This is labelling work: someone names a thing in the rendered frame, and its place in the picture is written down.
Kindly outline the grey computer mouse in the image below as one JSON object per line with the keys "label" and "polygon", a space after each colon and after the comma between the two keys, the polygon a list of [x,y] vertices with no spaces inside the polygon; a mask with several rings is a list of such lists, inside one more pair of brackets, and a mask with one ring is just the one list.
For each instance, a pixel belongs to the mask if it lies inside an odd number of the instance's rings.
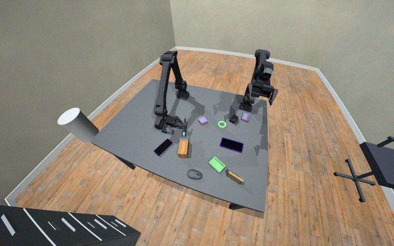
{"label": "grey computer mouse", "polygon": [[191,179],[201,179],[202,174],[196,170],[189,170],[187,176]]}

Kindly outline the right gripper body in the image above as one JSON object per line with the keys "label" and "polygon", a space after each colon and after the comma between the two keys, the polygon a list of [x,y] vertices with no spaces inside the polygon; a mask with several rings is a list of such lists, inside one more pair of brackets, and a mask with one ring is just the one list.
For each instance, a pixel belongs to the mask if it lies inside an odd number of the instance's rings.
{"label": "right gripper body", "polygon": [[175,124],[176,124],[176,122],[177,122],[177,120],[178,120],[178,116],[175,116],[175,117],[172,117],[172,116],[170,116],[170,115],[167,115],[168,116],[168,118],[171,118],[171,119],[173,119],[173,123],[172,123],[172,127],[174,127],[175,126]]}

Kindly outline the light purple cube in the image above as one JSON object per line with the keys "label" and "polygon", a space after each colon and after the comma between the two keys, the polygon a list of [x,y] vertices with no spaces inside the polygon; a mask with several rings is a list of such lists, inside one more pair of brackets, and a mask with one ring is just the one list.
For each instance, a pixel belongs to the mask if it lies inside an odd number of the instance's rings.
{"label": "light purple cube", "polygon": [[250,114],[243,113],[243,116],[242,116],[242,119],[241,119],[241,120],[243,120],[243,121],[245,121],[245,122],[248,122],[249,116],[250,116]]}

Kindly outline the orange block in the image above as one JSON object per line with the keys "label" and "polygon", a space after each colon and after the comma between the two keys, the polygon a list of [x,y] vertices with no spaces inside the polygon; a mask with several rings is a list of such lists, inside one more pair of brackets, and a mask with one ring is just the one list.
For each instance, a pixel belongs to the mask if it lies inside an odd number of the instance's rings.
{"label": "orange block", "polygon": [[188,158],[188,149],[189,149],[189,141],[188,140],[180,140],[178,156]]}

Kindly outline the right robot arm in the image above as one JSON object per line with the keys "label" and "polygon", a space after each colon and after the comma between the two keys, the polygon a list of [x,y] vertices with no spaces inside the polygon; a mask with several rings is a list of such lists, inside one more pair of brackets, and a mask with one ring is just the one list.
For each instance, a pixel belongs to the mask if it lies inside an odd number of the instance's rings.
{"label": "right robot arm", "polygon": [[166,134],[170,133],[169,126],[171,126],[173,123],[173,119],[167,117],[168,111],[166,109],[166,95],[171,68],[175,76],[175,88],[179,90],[177,96],[187,98],[187,96],[189,95],[189,92],[186,91],[187,83],[185,80],[182,79],[180,73],[177,61],[177,54],[177,51],[167,51],[163,55],[161,55],[159,62],[160,65],[162,65],[162,73],[158,96],[154,105],[154,113],[155,115],[157,115],[154,127],[158,130],[162,130],[162,132]]}

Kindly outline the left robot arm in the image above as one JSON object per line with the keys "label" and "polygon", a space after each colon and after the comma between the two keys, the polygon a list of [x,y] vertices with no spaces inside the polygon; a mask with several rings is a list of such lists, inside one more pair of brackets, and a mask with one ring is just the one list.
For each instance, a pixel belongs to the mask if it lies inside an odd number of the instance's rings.
{"label": "left robot arm", "polygon": [[[251,79],[251,83],[254,81],[257,83],[270,85],[270,77],[274,70],[273,68],[274,64],[266,61],[266,59],[269,59],[270,57],[270,52],[268,52],[267,50],[259,49],[255,51],[255,57],[256,57],[256,64]],[[251,96],[250,100],[248,100],[248,98],[244,95],[243,102],[241,102],[240,104],[240,109],[251,111],[252,110],[251,104],[254,104],[255,98],[256,97]]]}

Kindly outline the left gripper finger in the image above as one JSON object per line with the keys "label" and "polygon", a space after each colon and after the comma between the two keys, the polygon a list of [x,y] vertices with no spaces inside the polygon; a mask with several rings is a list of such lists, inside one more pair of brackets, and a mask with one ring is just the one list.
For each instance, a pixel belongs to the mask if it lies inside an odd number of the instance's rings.
{"label": "left gripper finger", "polygon": [[245,92],[245,96],[248,98],[248,100],[250,100],[250,97],[251,97],[251,90],[252,90],[252,84],[248,83],[247,88],[246,88],[246,92]]}
{"label": "left gripper finger", "polygon": [[274,98],[276,97],[277,93],[278,93],[278,90],[274,89],[274,91],[273,91],[273,93],[272,93],[272,95],[271,95],[271,97],[269,99],[270,106],[272,105],[272,103],[274,101]]}

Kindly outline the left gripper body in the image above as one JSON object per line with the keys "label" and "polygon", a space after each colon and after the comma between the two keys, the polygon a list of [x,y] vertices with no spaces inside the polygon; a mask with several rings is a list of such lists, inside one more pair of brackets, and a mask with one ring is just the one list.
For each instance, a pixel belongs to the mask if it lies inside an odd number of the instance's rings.
{"label": "left gripper body", "polygon": [[260,96],[270,98],[274,91],[274,86],[252,82],[251,96],[259,98]]}

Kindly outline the tan rectangular block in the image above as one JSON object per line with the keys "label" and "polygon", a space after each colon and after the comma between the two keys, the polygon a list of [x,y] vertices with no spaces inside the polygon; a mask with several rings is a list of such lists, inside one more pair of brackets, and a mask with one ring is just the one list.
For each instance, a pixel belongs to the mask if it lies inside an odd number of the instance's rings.
{"label": "tan rectangular block", "polygon": [[228,172],[228,174],[226,175],[227,177],[229,177],[230,179],[234,180],[235,182],[237,182],[238,184],[241,184],[244,180],[240,177],[238,177],[237,175],[235,175],[232,172]]}

